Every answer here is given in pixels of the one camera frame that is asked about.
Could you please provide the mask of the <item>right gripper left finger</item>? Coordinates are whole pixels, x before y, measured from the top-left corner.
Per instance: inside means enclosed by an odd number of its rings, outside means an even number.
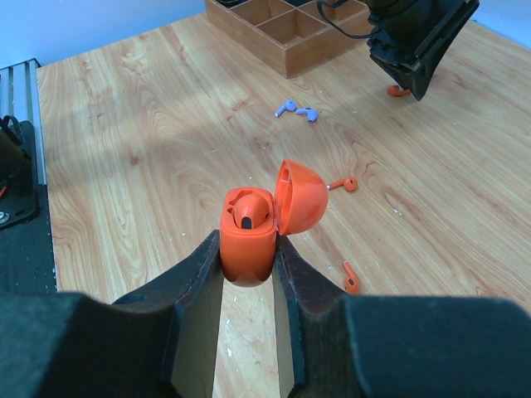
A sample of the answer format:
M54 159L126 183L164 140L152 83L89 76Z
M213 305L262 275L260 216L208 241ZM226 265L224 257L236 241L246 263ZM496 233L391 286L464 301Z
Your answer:
M111 304L3 294L4 397L209 397L223 275L220 234Z

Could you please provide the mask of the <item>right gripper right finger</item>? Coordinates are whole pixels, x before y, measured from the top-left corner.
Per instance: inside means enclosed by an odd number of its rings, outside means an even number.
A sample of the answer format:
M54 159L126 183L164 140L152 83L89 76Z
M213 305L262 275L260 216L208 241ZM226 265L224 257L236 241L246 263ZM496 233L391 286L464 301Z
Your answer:
M527 397L530 316L504 298L351 295L277 240L283 397Z

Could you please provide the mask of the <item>orange earbud charging case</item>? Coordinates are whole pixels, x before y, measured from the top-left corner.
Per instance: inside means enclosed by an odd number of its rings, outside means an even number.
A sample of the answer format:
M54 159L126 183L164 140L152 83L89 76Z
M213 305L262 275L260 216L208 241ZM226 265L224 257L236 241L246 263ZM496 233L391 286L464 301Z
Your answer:
M237 199L251 193L267 200L269 215L261 226L243 230L236 226L231 209ZM280 165L274 192L258 187L228 191L220 219L220 256L225 278L241 287L265 282L273 269L277 237L299 234L317 225L325 213L328 198L323 179L290 159Z

